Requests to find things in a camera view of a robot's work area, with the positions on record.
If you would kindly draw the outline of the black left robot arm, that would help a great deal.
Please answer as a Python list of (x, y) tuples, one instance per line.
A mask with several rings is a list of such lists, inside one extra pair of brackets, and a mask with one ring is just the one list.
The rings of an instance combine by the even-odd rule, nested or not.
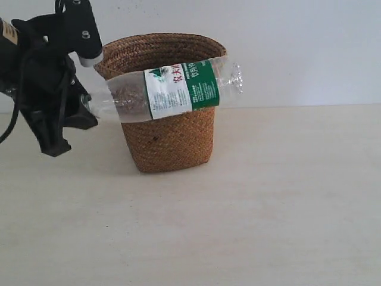
[(1, 93), (13, 100), (5, 141), (23, 116), (41, 153), (57, 157), (71, 150), (64, 128), (88, 130), (98, 125), (89, 111), (90, 94), (76, 76), (69, 55), (47, 54), (49, 40), (28, 22), (1, 20)]

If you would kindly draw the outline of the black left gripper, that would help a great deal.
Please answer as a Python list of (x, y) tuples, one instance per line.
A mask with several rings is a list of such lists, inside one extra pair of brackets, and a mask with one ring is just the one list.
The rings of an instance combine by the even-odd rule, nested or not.
[(57, 157), (71, 150), (63, 137), (59, 109), (65, 100), (64, 127), (88, 130), (98, 125), (90, 112), (92, 98), (80, 86), (73, 60), (71, 38), (64, 31), (62, 19), (13, 19), (15, 42), (11, 44), (11, 78), (23, 78), (21, 114), (36, 137), (41, 153)]

